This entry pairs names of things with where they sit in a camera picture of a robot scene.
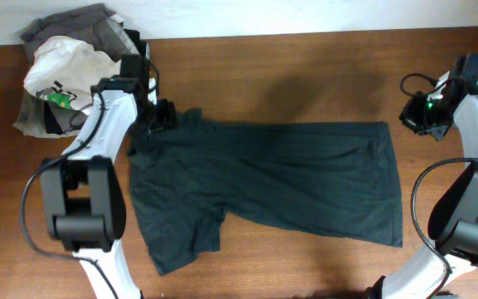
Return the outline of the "dark green t-shirt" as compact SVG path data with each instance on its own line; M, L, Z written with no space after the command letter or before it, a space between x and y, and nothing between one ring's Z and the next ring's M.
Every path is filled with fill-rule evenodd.
M136 127L129 191L159 275L220 248L228 213L323 237L402 246L402 191L384 122Z

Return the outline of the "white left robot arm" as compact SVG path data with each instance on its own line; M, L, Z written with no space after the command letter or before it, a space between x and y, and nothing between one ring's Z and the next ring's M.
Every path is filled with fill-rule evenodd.
M140 55L123 56L120 73L90 91L91 111L76 139L33 175L40 180L47 231L64 248L47 256L78 262L98 298L141 298L124 256L126 205L114 163L134 127L174 126L174 105L158 98L159 72Z

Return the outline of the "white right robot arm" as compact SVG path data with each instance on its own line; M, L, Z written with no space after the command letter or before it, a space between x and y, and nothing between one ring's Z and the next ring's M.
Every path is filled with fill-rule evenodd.
M398 271L368 287L365 298L439 298L448 283L478 268L478 55L456 58L446 74L428 82L432 91L412 94L399 119L414 133L436 141L457 128L464 155L423 170L412 188L411 204L417 202L420 184L433 170L447 164L465 168L437 201L426 231L417 213L411 212L422 248Z

